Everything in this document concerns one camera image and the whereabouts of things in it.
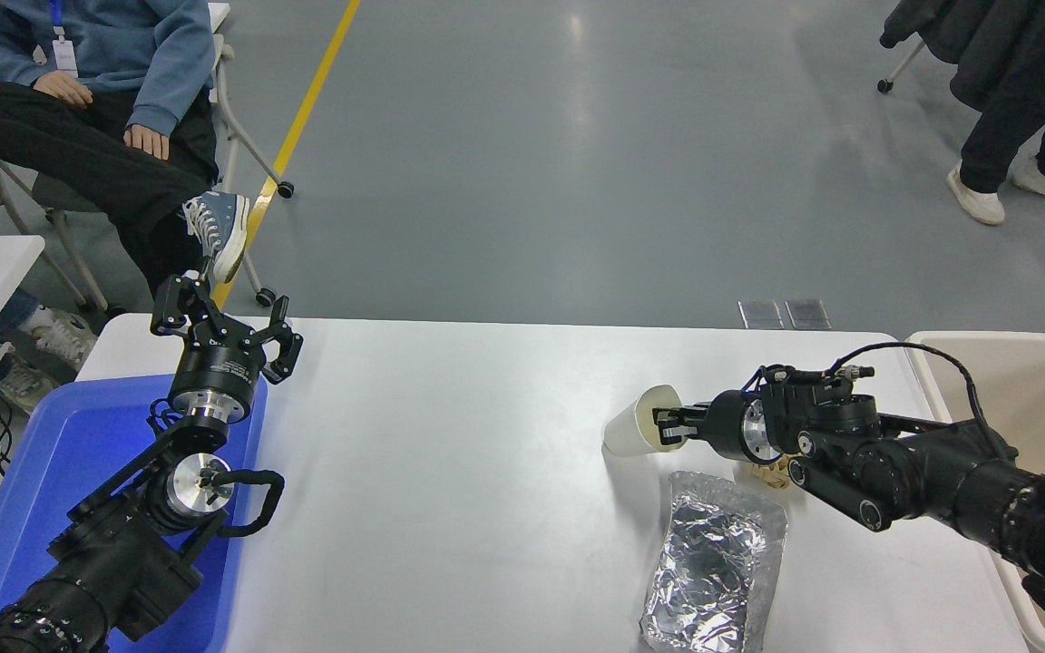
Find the blue tray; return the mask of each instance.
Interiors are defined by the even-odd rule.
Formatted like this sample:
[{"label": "blue tray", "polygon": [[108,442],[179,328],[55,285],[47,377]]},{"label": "blue tray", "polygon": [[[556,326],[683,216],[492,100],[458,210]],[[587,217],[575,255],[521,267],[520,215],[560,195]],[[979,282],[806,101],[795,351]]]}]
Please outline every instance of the blue tray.
[{"label": "blue tray", "polygon": [[[46,546],[70,524],[67,510],[153,443],[147,406],[166,396],[170,384],[171,375],[75,381],[55,389],[38,406],[0,489],[0,608],[54,566]],[[233,470],[256,462],[265,396],[261,381],[252,415],[229,428],[229,442],[216,451]],[[252,502],[243,493],[237,489],[227,507],[236,524],[256,517],[248,515]],[[182,537],[170,540],[173,549]],[[204,576],[200,589],[138,643],[112,631],[111,651],[218,652],[239,559],[239,539],[212,539],[195,562]]]}]

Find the white plastic bin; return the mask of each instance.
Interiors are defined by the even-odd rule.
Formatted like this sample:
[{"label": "white plastic bin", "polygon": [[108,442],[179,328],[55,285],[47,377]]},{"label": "white plastic bin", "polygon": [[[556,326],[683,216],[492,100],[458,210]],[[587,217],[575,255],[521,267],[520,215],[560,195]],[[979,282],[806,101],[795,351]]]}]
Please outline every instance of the white plastic bin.
[{"label": "white plastic bin", "polygon": [[[991,426],[1019,449],[1023,470],[1045,474],[1045,333],[920,331],[908,342],[939,348],[970,369]],[[939,356],[909,350],[926,400],[940,421],[970,419],[966,382]],[[1045,613],[1021,587],[1018,567],[994,556],[1031,650],[1045,653]]]}]

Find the aluminum foil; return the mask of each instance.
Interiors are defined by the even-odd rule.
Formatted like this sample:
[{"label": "aluminum foil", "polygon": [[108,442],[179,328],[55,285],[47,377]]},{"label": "aluminum foil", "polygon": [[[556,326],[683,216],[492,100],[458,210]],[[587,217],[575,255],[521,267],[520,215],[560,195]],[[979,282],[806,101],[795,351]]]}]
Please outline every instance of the aluminum foil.
[{"label": "aluminum foil", "polygon": [[781,573],[785,510],[728,479],[675,471],[671,520],[644,605],[659,652],[760,653]]}]

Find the white paper cup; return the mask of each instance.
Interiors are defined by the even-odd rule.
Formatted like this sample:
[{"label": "white paper cup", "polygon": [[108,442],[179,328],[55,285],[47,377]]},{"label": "white paper cup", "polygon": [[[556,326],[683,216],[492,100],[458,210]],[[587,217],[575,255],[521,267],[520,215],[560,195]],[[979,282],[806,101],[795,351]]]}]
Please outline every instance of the white paper cup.
[{"label": "white paper cup", "polygon": [[671,386],[648,389],[640,398],[617,415],[602,430],[602,445],[616,456],[646,456],[663,450],[676,450],[686,441],[659,443],[653,409],[679,409],[683,405]]}]

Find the yellow floor line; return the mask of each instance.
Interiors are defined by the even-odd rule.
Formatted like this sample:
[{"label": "yellow floor line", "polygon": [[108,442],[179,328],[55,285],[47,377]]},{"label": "yellow floor line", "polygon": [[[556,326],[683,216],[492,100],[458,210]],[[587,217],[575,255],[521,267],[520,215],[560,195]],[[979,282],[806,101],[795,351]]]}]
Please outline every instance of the yellow floor line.
[{"label": "yellow floor line", "polygon": [[[285,141],[283,141],[281,149],[277,153],[277,160],[273,162],[273,168],[277,169],[277,173],[281,177],[285,174],[285,169],[289,166],[293,150],[298,146],[299,141],[301,141],[301,134],[308,122],[308,115],[311,114],[312,108],[317,103],[317,98],[320,96],[320,91],[325,86],[325,78],[328,77],[328,71],[333,67],[333,59],[336,59],[336,52],[341,49],[341,43],[345,41],[346,32],[349,32],[349,25],[353,23],[353,15],[357,13],[357,4],[361,4],[361,0],[349,0],[349,5],[345,8],[345,14],[341,17],[341,22],[336,24],[336,31],[333,32],[332,40],[328,42],[325,54],[320,59],[317,72],[312,75],[312,81],[308,83],[306,96],[301,100],[298,115],[294,117],[293,124],[289,125],[289,133],[285,136]],[[260,224],[264,220],[264,212],[269,210],[269,204],[273,202],[273,195],[275,194],[277,194],[277,183],[272,178],[265,179],[264,186],[261,187],[260,194],[257,195],[257,202],[253,204],[252,211],[249,212],[249,239],[245,243],[246,250],[251,247],[253,238],[256,238]],[[236,279],[234,278],[229,284],[217,285],[216,289],[212,290],[212,300],[216,302],[216,306],[224,306],[224,302],[229,297],[229,290],[232,289],[232,284],[235,284],[235,282]]]}]

